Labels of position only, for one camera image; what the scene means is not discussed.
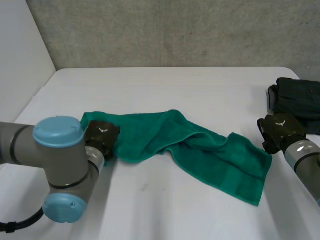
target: green towel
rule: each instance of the green towel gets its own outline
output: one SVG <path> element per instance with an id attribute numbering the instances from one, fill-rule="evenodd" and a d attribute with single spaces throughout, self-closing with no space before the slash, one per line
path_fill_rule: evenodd
<path id="1" fill-rule="evenodd" d="M 87 112 L 83 130 L 92 120 L 120 127 L 115 155 L 140 163 L 170 151 L 176 164 L 201 182 L 255 206 L 259 205 L 272 156 L 247 138 L 228 138 L 189 122 L 179 111 L 113 115 Z"/>

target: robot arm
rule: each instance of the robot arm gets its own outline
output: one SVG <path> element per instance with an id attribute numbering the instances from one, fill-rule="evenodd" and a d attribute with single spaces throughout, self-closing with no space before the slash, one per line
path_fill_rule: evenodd
<path id="1" fill-rule="evenodd" d="M 44 169 L 50 186 L 44 214 L 57 223 L 74 223 L 86 211 L 119 132 L 113 124 L 92 121 L 84 133 L 80 122 L 67 116 L 36 126 L 0 122 L 0 164 Z"/>
<path id="2" fill-rule="evenodd" d="M 305 130 L 290 114 L 267 115 L 258 120 L 269 154 L 282 151 L 285 160 L 320 206 L 320 148 L 306 138 Z"/>

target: black glove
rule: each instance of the black glove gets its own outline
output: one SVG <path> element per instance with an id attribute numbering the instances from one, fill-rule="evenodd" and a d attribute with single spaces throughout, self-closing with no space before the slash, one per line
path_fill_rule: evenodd
<path id="1" fill-rule="evenodd" d="M 306 139 L 304 128 L 290 114 L 267 115 L 257 123 L 265 141 L 263 148 L 268 154 L 285 153 L 290 145 Z"/>

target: gray concrete wall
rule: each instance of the gray concrete wall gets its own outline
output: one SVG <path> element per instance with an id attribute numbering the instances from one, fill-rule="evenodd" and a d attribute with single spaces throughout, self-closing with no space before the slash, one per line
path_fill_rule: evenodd
<path id="1" fill-rule="evenodd" d="M 280 66 L 320 78 L 318 0 L 27 0 L 58 69 Z"/>

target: white table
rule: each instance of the white table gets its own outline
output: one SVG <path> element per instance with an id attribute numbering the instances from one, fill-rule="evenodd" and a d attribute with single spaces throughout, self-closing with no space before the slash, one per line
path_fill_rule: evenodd
<path id="1" fill-rule="evenodd" d="M 266 90 L 279 77 L 298 78 L 282 67 L 64 69 L 16 122 L 177 109 L 198 125 L 241 134 L 261 147 L 257 119 L 267 114 Z M 49 192 L 36 168 L 5 165 L 0 183 L 0 222 L 30 217 Z M 196 180 L 166 154 L 105 168 L 81 221 L 58 224 L 44 216 L 27 229 L 0 233 L 0 239 L 318 240 L 320 209 L 282 153 L 273 158 L 259 207 Z"/>

